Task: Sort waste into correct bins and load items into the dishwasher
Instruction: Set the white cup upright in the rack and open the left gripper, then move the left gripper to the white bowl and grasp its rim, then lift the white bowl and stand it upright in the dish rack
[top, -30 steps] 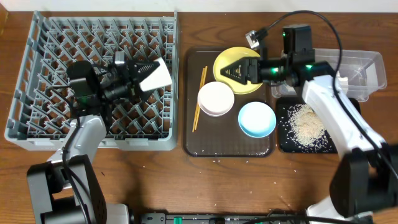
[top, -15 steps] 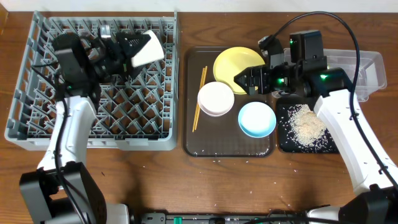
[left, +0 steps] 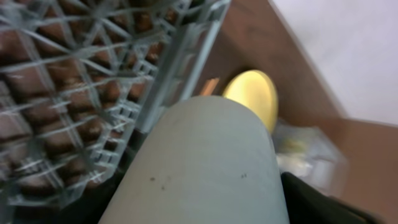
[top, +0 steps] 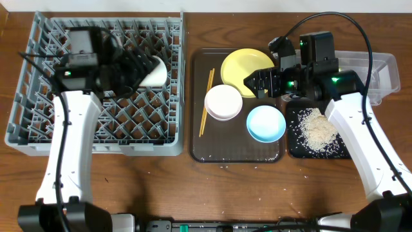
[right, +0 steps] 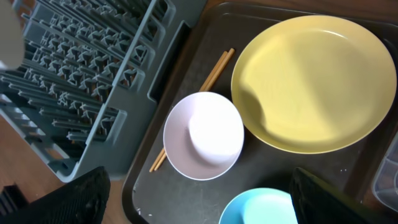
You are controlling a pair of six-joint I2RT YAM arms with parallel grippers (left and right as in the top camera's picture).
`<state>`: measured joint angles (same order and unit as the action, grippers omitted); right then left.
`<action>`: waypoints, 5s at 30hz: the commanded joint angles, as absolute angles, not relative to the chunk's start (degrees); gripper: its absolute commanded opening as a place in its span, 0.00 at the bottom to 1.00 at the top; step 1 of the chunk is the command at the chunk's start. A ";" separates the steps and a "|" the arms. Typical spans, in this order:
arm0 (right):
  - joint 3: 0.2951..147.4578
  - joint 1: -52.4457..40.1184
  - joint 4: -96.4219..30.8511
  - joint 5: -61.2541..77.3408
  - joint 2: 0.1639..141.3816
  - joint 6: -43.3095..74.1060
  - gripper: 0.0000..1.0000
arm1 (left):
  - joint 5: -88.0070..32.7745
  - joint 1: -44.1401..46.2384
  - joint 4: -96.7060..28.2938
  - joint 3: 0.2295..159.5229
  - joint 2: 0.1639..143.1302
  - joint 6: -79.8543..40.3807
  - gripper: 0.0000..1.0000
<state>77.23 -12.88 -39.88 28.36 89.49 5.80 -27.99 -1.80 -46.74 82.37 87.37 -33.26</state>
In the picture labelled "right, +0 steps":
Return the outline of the light blue bowl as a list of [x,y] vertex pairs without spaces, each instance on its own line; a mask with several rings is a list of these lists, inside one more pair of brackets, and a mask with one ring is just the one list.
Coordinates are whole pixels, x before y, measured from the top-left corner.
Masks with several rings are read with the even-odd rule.
[[232,199],[219,224],[297,224],[289,193],[272,188],[247,190]]

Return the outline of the white pink bowl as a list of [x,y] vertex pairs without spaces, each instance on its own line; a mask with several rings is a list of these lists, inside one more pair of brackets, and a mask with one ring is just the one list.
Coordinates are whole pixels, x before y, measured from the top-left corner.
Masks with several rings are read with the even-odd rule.
[[226,97],[203,91],[181,99],[170,111],[163,145],[173,168],[193,180],[222,176],[238,160],[244,125]]

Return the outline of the white green cup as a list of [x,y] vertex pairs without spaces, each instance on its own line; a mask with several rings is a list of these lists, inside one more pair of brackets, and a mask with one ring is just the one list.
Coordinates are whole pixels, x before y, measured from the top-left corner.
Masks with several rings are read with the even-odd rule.
[[18,68],[24,59],[25,46],[21,24],[12,4],[1,0],[1,70]]

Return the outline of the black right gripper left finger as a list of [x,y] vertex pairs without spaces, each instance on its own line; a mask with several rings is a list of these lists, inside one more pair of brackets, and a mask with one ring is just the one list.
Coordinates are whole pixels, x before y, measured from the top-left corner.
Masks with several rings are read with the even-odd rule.
[[14,213],[1,217],[2,224],[100,224],[110,192],[110,179],[97,167]]

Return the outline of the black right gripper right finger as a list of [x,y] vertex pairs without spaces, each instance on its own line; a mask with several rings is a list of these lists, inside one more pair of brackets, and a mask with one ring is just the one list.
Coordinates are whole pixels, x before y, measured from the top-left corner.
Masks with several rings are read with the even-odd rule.
[[392,224],[303,168],[295,168],[289,192],[298,224]]

